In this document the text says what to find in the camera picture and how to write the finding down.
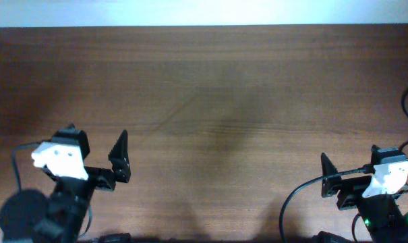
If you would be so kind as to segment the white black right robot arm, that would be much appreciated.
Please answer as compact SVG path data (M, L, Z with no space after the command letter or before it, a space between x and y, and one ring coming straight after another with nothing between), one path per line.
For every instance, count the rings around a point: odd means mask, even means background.
M408 159L397 148L372 151L359 169L338 171L321 154L321 197L337 196L340 211L356 209L373 242L408 242L408 213L397 199L408 191Z

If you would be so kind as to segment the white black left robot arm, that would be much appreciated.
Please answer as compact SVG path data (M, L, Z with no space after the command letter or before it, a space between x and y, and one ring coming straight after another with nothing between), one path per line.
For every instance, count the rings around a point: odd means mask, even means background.
M32 148L33 165L51 178L55 187L45 196L17 183L17 192L0 209L2 241L77 242L89 229L83 222L92 221L94 192L112 192L118 182L128 183L131 178L127 137L123 130L108 154L109 169L84 164L90 154L88 136L74 126L56 131L48 140L17 146L17 151Z

